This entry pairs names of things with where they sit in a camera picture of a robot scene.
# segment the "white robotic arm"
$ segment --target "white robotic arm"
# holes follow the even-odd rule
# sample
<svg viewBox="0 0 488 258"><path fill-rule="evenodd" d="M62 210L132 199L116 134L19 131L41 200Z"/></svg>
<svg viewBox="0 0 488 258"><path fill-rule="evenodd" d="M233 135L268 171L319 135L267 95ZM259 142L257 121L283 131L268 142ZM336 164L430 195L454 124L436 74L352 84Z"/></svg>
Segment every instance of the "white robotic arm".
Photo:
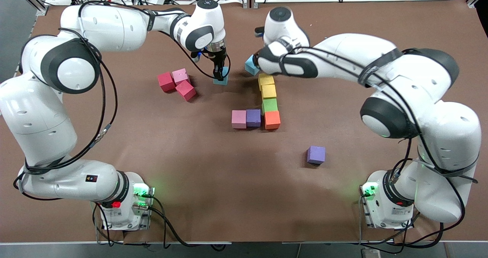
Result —
<svg viewBox="0 0 488 258"><path fill-rule="evenodd" d="M265 22L265 47L254 56L263 72L331 77L374 87L375 93L360 111L368 128L385 138L422 133L417 137L419 157L413 163L401 173L400 168L394 173L376 171L361 187L368 196L368 224L404 228L412 218L414 202L432 220L458 220L474 181L481 129L469 107L441 100L459 73L455 60L428 48L398 51L390 41L363 34L331 36L310 48L296 41L305 33L293 21L291 10L279 8L284 16L279 21L273 15L276 11Z"/></svg>
<svg viewBox="0 0 488 258"><path fill-rule="evenodd" d="M226 56L222 10L211 0L199 1L192 16L178 8L69 6L61 15L61 28L57 36L31 38L22 49L22 75L0 84L0 111L26 156L15 183L23 194L100 203L108 218L105 227L110 229L146 229L152 203L148 196L154 189L136 173L68 155L77 135L61 95L89 91L101 74L100 51L134 51L151 30L168 34L192 53L209 53L216 66L214 75L222 77Z"/></svg>

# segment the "red cube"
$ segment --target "red cube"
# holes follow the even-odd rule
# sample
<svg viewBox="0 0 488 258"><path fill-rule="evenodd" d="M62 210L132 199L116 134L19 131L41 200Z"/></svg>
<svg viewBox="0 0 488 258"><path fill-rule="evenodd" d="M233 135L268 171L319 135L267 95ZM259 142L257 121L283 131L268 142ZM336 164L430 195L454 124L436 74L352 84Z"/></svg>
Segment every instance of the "red cube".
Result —
<svg viewBox="0 0 488 258"><path fill-rule="evenodd" d="M176 86L176 91L188 102L193 96L197 94L195 88L188 83L188 81L182 81Z"/></svg>
<svg viewBox="0 0 488 258"><path fill-rule="evenodd" d="M169 92L176 88L173 77L171 77L171 73L169 72L159 74L157 76L157 81L159 82L159 86L164 92Z"/></svg>

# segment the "white label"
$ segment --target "white label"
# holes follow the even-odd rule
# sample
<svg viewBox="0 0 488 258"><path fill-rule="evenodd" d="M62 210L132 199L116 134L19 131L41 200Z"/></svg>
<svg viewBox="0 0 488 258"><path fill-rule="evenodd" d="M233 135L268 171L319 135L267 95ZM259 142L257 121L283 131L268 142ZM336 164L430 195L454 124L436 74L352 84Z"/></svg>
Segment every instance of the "white label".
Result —
<svg viewBox="0 0 488 258"><path fill-rule="evenodd" d="M121 209L112 209L108 211L108 216L109 217L116 217L122 215L122 210Z"/></svg>
<svg viewBox="0 0 488 258"><path fill-rule="evenodd" d="M410 210L406 208L402 208L402 209L392 208L392 215L407 215L409 213Z"/></svg>

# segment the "brown tabletop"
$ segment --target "brown tabletop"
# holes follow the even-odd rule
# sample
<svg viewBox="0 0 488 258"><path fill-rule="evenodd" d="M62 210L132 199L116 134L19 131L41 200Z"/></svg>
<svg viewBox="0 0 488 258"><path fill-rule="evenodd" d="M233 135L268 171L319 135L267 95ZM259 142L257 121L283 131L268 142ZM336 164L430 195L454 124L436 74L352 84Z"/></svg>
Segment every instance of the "brown tabletop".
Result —
<svg viewBox="0 0 488 258"><path fill-rule="evenodd" d="M244 71L244 62L262 47L253 30L275 6L243 10L222 5L232 60L228 86L213 85L172 40L157 32L150 32L138 51L103 53L119 91L119 113L108 135L85 158L139 173L156 187L168 218L186 241L358 240L359 185L404 156L406 142L380 138L361 122L359 109L372 90L337 79L278 76L281 127L273 132L232 129L231 110L260 107L257 78ZM488 131L488 42L476 10L464 0L288 6L314 45L326 36L358 32L390 40L400 49L437 48L451 54L461 74L444 100L472 107L482 130ZM194 6L182 8L192 13ZM57 34L62 11L51 7L38 18L33 35ZM210 72L211 63L201 62ZM183 67L199 93L190 103L178 93L163 93L156 79ZM78 151L96 129L101 91L97 86L63 99L78 133ZM0 130L0 241L94 241L88 202L35 201L12 187L23 154L3 121ZM486 135L475 174L480 183L471 189L465 220L445 232L445 240L488 239L482 220L488 192ZM326 163L318 168L305 164L310 145L327 148ZM161 222L156 216L153 220L149 231L126 234L125 241L161 241ZM437 228L438 223L420 219L409 231L410 239ZM391 234L364 228L364 239Z"/></svg>

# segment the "wooden block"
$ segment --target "wooden block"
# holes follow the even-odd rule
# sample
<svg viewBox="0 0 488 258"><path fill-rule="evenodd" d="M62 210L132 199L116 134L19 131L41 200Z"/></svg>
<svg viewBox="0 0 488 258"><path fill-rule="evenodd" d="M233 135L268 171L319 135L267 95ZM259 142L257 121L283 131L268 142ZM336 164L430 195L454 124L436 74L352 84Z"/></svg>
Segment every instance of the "wooden block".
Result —
<svg viewBox="0 0 488 258"><path fill-rule="evenodd" d="M261 110L246 110L246 126L248 128L261 126Z"/></svg>
<svg viewBox="0 0 488 258"><path fill-rule="evenodd" d="M222 86L226 86L227 85L227 81L229 80L229 67L222 67L222 76L225 76L223 78L223 81L218 81L217 79L213 79L214 80L214 85L222 85Z"/></svg>
<svg viewBox="0 0 488 258"><path fill-rule="evenodd" d="M157 76L157 81L164 92L169 92L176 88L176 84L174 83L171 73L169 72L159 74Z"/></svg>
<svg viewBox="0 0 488 258"><path fill-rule="evenodd" d="M188 83L188 81L180 82L179 85L176 86L176 91L188 102L193 96L197 94L195 88Z"/></svg>
<svg viewBox="0 0 488 258"><path fill-rule="evenodd" d="M276 98L276 87L275 85L264 85L261 90L261 95L263 99Z"/></svg>
<svg viewBox="0 0 488 258"><path fill-rule="evenodd" d="M186 73L186 69L178 69L177 71L173 72L173 79L175 81L176 85L181 84L183 81L187 81L190 83L190 78L188 77L188 74Z"/></svg>
<svg viewBox="0 0 488 258"><path fill-rule="evenodd" d="M249 72L253 76L256 76L256 74L258 74L260 69L258 69L252 62L253 56L254 55L251 55L251 57L249 57L249 59L244 63L244 68L246 69L247 72Z"/></svg>
<svg viewBox="0 0 488 258"><path fill-rule="evenodd" d="M263 109L263 112L262 112L263 114L265 114L265 112L269 112L269 111L277 111L278 110L278 102L277 102L276 98L263 99L262 109Z"/></svg>
<svg viewBox="0 0 488 258"><path fill-rule="evenodd" d="M326 148L310 146L307 150L307 162L310 164L322 164L326 161Z"/></svg>
<svg viewBox="0 0 488 258"><path fill-rule="evenodd" d="M259 90L263 89L264 85L274 85L274 77L272 75L261 73L258 78Z"/></svg>
<svg viewBox="0 0 488 258"><path fill-rule="evenodd" d="M279 111L265 112L265 129L275 130L279 128L280 124Z"/></svg>
<svg viewBox="0 0 488 258"><path fill-rule="evenodd" d="M232 128L246 129L246 111L232 111Z"/></svg>

